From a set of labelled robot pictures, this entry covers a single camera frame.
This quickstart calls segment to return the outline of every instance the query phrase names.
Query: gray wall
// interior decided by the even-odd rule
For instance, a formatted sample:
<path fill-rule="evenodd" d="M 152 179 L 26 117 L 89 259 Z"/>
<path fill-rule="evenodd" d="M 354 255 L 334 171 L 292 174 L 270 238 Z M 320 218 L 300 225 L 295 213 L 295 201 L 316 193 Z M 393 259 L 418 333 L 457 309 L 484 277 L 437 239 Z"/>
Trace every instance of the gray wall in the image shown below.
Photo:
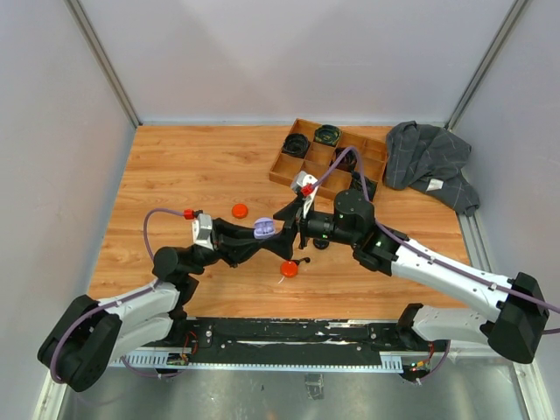
<path fill-rule="evenodd" d="M 443 122 L 512 0 L 83 0 L 145 122 Z"/>
<path fill-rule="evenodd" d="M 42 340 L 88 287 L 133 129 L 64 2 L 0 10 L 0 417 L 19 420 Z"/>
<path fill-rule="evenodd" d="M 560 305 L 560 3 L 532 2 L 456 132 L 473 146 L 466 175 L 495 269 L 535 276 Z M 549 327 L 560 326 L 551 316 Z M 538 360 L 560 416 L 560 337 Z"/>

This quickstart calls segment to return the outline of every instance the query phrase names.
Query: wooden tabletop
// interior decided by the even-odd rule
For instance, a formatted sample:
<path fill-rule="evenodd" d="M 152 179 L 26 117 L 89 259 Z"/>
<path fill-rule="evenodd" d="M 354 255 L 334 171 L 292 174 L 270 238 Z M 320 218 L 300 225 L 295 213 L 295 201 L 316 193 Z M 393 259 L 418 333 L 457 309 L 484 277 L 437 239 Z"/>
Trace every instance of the wooden tabletop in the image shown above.
<path fill-rule="evenodd" d="M 251 227 L 293 200 L 291 189 L 269 181 L 268 171 L 289 127 L 140 127 L 108 225 L 89 294 L 108 298 L 153 279 L 142 225 L 153 207 L 204 209 L 214 218 Z M 353 132 L 384 139 L 389 127 L 352 127 Z M 456 214 L 435 199 L 410 188 L 385 186 L 375 199 L 375 215 L 441 254 L 468 263 Z M 231 215 L 235 203 L 248 217 Z M 316 209 L 332 212 L 318 198 Z M 168 214 L 150 219 L 150 243 L 187 247 L 191 223 Z M 398 319 L 412 302 L 440 307 L 462 304 L 421 284 L 373 273 L 361 267 L 348 246 L 323 251 L 310 243 L 294 258 L 309 256 L 299 274 L 282 282 L 282 260 L 261 250 L 237 269 L 224 262 L 207 267 L 189 315 L 214 317 Z"/>

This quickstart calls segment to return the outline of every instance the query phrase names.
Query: orange disc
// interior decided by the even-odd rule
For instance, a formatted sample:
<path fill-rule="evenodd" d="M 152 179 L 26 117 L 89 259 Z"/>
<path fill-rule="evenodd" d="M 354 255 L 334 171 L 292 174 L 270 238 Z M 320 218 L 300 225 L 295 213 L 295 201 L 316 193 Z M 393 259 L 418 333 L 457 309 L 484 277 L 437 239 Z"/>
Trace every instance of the orange disc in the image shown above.
<path fill-rule="evenodd" d="M 237 219 L 243 219 L 244 217 L 247 217 L 247 214 L 249 214 L 249 209 L 242 203 L 236 204 L 231 209 L 231 214 Z"/>
<path fill-rule="evenodd" d="M 298 265 L 293 261 L 284 261 L 280 266 L 280 272 L 284 277 L 294 277 L 298 273 Z"/>

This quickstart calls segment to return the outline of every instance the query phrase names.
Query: white label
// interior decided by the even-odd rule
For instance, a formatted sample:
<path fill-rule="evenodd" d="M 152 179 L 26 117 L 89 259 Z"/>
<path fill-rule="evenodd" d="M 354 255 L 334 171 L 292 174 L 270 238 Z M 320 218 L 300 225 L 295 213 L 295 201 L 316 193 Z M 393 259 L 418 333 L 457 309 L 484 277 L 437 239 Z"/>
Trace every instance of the white label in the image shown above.
<path fill-rule="evenodd" d="M 432 178 L 426 191 L 441 190 L 442 186 L 444 186 L 444 181 L 442 181 L 441 179 Z"/>

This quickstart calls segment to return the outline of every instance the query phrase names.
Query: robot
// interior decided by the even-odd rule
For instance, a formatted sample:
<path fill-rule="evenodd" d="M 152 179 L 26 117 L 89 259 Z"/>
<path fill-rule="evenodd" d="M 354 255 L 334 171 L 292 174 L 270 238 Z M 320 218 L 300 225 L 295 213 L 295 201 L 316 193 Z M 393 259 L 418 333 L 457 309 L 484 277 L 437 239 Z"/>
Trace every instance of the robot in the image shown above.
<path fill-rule="evenodd" d="M 374 205 L 355 189 L 341 191 L 332 213 L 315 211 L 317 179 L 300 172 L 291 185 L 296 198 L 274 214 L 282 230 L 266 238 L 254 229 L 213 219 L 202 211 L 192 219 L 194 244 L 164 247 L 153 258 L 150 284 L 120 296 L 77 297 L 38 351 L 53 379 L 81 392 L 91 387 L 111 361 L 147 343 L 178 342 L 185 337 L 184 306 L 193 297 L 205 267 L 219 260 L 230 267 L 266 249 L 290 260 L 309 239 L 348 245 L 366 270 L 408 278 L 456 298 L 468 309 L 439 309 L 412 303 L 395 326 L 400 344 L 411 350 L 428 342 L 461 340 L 488 344 L 506 359 L 530 363 L 549 311 L 538 282 L 524 273 L 508 278 L 484 272 L 433 252 L 406 234 L 375 220 Z"/>

